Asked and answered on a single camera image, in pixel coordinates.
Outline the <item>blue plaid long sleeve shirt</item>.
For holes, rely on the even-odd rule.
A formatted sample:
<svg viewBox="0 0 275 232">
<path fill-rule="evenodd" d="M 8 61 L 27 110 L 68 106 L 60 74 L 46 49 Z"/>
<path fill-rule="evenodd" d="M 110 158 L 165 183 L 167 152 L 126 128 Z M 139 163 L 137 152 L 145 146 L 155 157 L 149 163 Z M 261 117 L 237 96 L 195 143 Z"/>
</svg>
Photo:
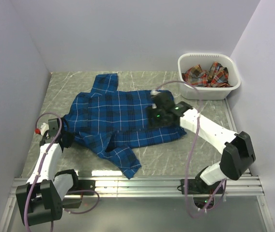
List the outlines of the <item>blue plaid long sleeve shirt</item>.
<svg viewBox="0 0 275 232">
<path fill-rule="evenodd" d="M 65 128 L 75 142 L 131 179 L 141 167 L 134 148 L 173 142 L 186 132 L 179 126 L 149 126 L 146 108 L 153 103 L 149 90 L 125 92 L 117 88 L 117 74 L 97 75 L 91 91 L 77 94 L 64 115 Z"/>
</svg>

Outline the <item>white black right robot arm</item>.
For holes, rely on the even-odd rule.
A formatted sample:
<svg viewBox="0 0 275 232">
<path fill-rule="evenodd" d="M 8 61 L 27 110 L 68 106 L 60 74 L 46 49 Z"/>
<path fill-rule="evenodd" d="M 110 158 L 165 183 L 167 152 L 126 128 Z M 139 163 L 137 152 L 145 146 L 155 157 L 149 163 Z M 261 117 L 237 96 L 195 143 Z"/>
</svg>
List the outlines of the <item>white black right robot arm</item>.
<svg viewBox="0 0 275 232">
<path fill-rule="evenodd" d="M 211 144 L 221 160 L 206 167 L 196 176 L 196 188 L 207 193 L 213 184 L 223 179 L 238 180 L 255 162 L 256 156 L 248 133 L 236 133 L 206 118 L 191 105 L 175 104 L 166 92 L 151 91 L 152 106 L 147 107 L 149 126 L 180 126 L 196 133 Z"/>
</svg>

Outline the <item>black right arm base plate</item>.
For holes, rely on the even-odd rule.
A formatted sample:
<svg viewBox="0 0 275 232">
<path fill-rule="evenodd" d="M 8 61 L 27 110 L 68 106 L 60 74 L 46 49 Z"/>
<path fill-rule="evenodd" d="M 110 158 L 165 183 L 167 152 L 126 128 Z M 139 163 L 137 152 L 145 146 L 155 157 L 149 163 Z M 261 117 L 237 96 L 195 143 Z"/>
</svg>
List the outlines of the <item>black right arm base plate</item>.
<svg viewBox="0 0 275 232">
<path fill-rule="evenodd" d="M 215 182 L 213 185 L 207 185 L 203 180 L 196 180 L 196 179 L 188 179 L 187 183 L 187 192 L 188 194 L 213 194 L 215 189 L 220 184 L 220 181 Z M 220 186 L 217 194 L 222 194 L 224 192 L 223 184 Z M 180 191 L 184 195 L 184 179 L 180 180 L 180 185 L 177 187 L 177 190 Z"/>
</svg>

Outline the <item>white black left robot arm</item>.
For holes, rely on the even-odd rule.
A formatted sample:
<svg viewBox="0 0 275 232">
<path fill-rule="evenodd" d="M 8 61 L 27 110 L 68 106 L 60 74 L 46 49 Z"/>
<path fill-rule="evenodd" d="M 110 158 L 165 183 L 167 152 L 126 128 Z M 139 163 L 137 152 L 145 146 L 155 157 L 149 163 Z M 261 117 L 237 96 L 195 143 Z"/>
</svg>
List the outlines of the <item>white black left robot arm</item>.
<svg viewBox="0 0 275 232">
<path fill-rule="evenodd" d="M 57 162 L 65 148 L 69 148 L 74 135 L 61 132 L 55 143 L 46 131 L 39 143 L 40 155 L 26 184 L 16 189 L 16 199 L 23 224 L 29 226 L 53 222 L 62 217 L 62 201 L 68 194 L 80 189 L 78 176 L 73 169 L 56 172 Z"/>
</svg>

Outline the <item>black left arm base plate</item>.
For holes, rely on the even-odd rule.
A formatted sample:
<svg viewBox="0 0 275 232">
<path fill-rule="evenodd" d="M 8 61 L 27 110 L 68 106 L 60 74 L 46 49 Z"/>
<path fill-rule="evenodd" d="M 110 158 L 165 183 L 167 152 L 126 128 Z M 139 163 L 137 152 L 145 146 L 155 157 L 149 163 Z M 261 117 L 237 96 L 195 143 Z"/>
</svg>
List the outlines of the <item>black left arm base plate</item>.
<svg viewBox="0 0 275 232">
<path fill-rule="evenodd" d="M 87 190 L 87 192 L 81 193 L 82 195 L 94 195 L 95 193 L 95 180 L 80 179 L 77 183 L 75 190 Z"/>
</svg>

